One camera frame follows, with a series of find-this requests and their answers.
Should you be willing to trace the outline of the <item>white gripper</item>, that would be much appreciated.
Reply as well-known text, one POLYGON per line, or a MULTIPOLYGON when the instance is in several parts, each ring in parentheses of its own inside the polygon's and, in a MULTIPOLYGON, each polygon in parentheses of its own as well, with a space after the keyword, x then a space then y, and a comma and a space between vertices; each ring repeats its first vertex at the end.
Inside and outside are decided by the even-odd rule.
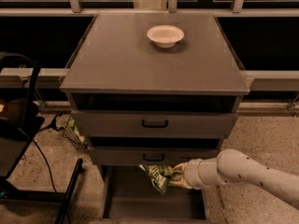
POLYGON ((182 162, 171 168, 174 174, 183 174, 184 179, 170 180, 169 185, 183 189, 205 189, 217 185, 216 159, 196 159, 182 162))

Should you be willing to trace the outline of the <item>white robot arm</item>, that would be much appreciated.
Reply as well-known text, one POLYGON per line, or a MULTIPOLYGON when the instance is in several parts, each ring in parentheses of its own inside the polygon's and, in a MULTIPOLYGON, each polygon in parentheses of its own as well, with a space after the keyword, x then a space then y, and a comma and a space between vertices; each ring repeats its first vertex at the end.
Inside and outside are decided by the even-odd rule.
POLYGON ((184 189, 251 184, 299 209, 299 176, 260 164, 250 156, 224 149, 216 158, 193 159, 173 168, 169 184, 184 189))

